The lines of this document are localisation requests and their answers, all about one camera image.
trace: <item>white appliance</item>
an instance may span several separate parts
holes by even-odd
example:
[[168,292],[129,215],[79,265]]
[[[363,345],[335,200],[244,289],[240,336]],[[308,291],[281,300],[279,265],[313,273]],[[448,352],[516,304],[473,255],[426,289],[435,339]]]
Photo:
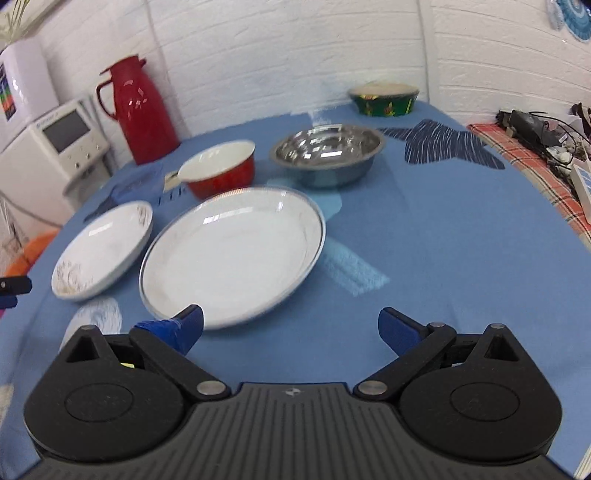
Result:
[[0,151],[24,128],[57,108],[47,63],[35,38],[19,40],[0,54]]
[[[0,154],[0,191],[35,215],[64,225],[110,178],[109,143],[78,101],[61,105],[26,127]],[[33,238],[51,227],[12,206]]]

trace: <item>silver rim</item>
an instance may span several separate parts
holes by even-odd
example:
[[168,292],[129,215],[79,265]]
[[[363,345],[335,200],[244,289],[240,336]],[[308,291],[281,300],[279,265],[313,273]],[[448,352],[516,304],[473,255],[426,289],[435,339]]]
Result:
[[332,170],[332,169],[337,169],[337,168],[346,168],[346,167],[350,167],[351,165],[355,165],[357,163],[364,162],[364,161],[368,160],[369,158],[372,158],[372,157],[376,156],[386,146],[386,139],[382,135],[382,132],[380,132],[379,130],[376,130],[375,128],[360,127],[359,125],[349,125],[349,124],[319,125],[319,127],[326,127],[326,128],[330,128],[330,127],[356,127],[356,128],[363,128],[364,130],[367,130],[367,131],[372,132],[374,135],[376,135],[376,137],[379,138],[379,145],[374,150],[372,150],[371,152],[365,154],[363,157],[360,157],[360,158],[358,158],[357,160],[355,160],[353,162],[346,163],[346,164],[343,164],[343,165],[333,166],[333,167],[330,167],[330,168],[327,168],[326,166],[321,166],[321,167],[312,167],[312,166],[301,167],[301,166],[293,165],[293,164],[291,164],[289,162],[286,162],[282,158],[277,157],[277,148],[279,148],[281,145],[283,145],[283,143],[285,143],[291,137],[294,137],[295,135],[298,135],[301,132],[306,132],[307,131],[307,130],[301,130],[301,131],[299,131],[296,134],[289,135],[289,136],[283,138],[281,141],[279,141],[275,145],[273,145],[273,148],[271,149],[271,152],[269,153],[269,156],[271,157],[271,160],[274,161],[275,163],[281,165],[282,167],[291,168],[293,170],[303,170],[303,171]]
[[291,295],[296,290],[296,288],[299,287],[300,284],[310,274],[310,272],[312,271],[312,268],[314,268],[314,266],[316,265],[316,262],[318,261],[318,258],[320,257],[320,254],[322,253],[322,249],[324,248],[324,239],[326,237],[326,221],[324,220],[324,215],[322,214],[322,210],[320,210],[320,207],[318,207],[318,204],[314,200],[309,198],[308,196],[302,194],[302,192],[299,192],[298,190],[295,190],[295,189],[291,189],[289,187],[248,187],[245,189],[231,190],[229,192],[221,193],[220,195],[216,195],[215,197],[207,199],[204,202],[197,205],[196,207],[193,207],[193,208],[187,210],[186,212],[179,214],[176,218],[174,218],[171,222],[168,223],[168,225],[166,225],[162,229],[162,231],[156,236],[156,238],[154,238],[154,240],[152,241],[152,243],[150,244],[150,246],[146,250],[146,254],[144,255],[144,259],[142,260],[142,265],[139,269],[138,287],[139,287],[139,296],[142,300],[142,303],[144,304],[144,307],[146,308],[146,310],[148,310],[148,312],[153,317],[155,317],[156,319],[166,319],[165,318],[166,315],[163,315],[161,312],[156,310],[156,308],[154,308],[154,306],[148,301],[148,298],[146,297],[145,292],[144,292],[144,285],[143,285],[144,270],[146,267],[146,263],[148,262],[148,260],[150,258],[150,253],[152,252],[156,243],[162,238],[162,236],[168,231],[168,229],[170,229],[174,224],[176,224],[181,218],[183,218],[186,215],[189,215],[190,213],[194,212],[195,210],[200,209],[202,206],[212,203],[214,200],[219,199],[219,198],[233,196],[233,195],[239,195],[239,194],[242,194],[245,192],[250,192],[253,190],[256,190],[256,191],[274,190],[274,191],[278,191],[278,192],[288,191],[288,192],[292,193],[293,195],[301,198],[303,201],[308,203],[308,205],[310,205],[310,207],[315,211],[316,215],[318,216],[318,220],[320,222],[322,233],[320,236],[320,242],[318,244],[318,248],[316,250],[316,254],[314,255],[314,258],[312,259],[310,264],[307,266],[307,268],[301,273],[301,275],[299,277],[297,277],[296,280],[294,280],[292,285],[290,285],[290,287],[288,289],[286,289],[286,291],[284,291],[281,295],[278,296],[277,301],[272,306],[263,308],[263,309],[261,309],[261,311],[257,311],[255,313],[253,313],[252,315],[248,316],[247,318],[241,318],[240,320],[236,320],[232,324],[235,325],[237,323],[246,322],[248,320],[256,318],[256,317],[262,315],[263,313],[268,312],[269,310],[273,309],[276,305],[279,305],[283,300],[285,300],[287,297],[289,297],[289,295]]

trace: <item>red thermos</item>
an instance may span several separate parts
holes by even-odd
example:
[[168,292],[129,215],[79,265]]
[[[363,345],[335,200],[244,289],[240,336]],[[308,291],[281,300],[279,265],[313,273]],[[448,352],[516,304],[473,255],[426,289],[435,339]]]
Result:
[[[180,145],[160,93],[142,67],[145,60],[137,55],[111,65],[111,79],[96,88],[101,108],[119,122],[127,144],[138,165],[162,158]],[[113,83],[115,113],[105,108],[100,90]]]

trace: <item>metal bowl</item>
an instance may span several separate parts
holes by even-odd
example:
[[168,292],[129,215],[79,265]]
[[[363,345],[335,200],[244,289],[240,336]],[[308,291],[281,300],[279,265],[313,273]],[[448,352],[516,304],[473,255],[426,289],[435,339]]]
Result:
[[365,175],[384,145],[384,137],[373,128],[321,125],[279,142],[271,159],[292,169],[308,187],[337,187]]

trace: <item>blue wall decoration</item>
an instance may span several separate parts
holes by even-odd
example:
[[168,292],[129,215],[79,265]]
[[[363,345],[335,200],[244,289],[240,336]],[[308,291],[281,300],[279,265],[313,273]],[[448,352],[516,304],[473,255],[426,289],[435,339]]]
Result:
[[564,17],[564,23],[579,40],[588,42],[591,38],[591,15],[581,0],[556,0]]

